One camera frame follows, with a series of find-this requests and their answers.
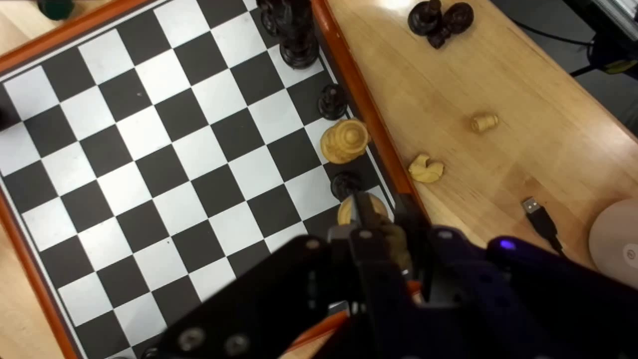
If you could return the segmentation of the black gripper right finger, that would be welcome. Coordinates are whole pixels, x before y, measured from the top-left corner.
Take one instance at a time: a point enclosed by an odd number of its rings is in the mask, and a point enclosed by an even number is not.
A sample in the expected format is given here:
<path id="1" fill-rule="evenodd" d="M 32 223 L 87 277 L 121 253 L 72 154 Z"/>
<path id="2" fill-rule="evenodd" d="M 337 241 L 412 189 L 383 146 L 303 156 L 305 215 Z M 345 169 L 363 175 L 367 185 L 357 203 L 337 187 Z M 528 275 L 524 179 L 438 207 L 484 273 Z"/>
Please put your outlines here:
<path id="1" fill-rule="evenodd" d="M 395 223 L 405 229 L 410 245 L 422 245 L 428 239 L 430 221 L 410 195 L 395 199 Z"/>

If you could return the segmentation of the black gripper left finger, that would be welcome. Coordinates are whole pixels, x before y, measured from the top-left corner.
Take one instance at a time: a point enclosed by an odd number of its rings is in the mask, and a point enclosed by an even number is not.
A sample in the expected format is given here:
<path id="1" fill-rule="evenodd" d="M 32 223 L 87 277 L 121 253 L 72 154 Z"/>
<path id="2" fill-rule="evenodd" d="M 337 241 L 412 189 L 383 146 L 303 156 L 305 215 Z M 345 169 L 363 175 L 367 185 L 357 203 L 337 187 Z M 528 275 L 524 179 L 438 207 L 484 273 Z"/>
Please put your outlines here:
<path id="1" fill-rule="evenodd" d="M 375 211 L 371 195 L 367 191 L 355 191 L 351 237 L 365 243 L 381 243 L 385 223 L 387 219 Z"/>

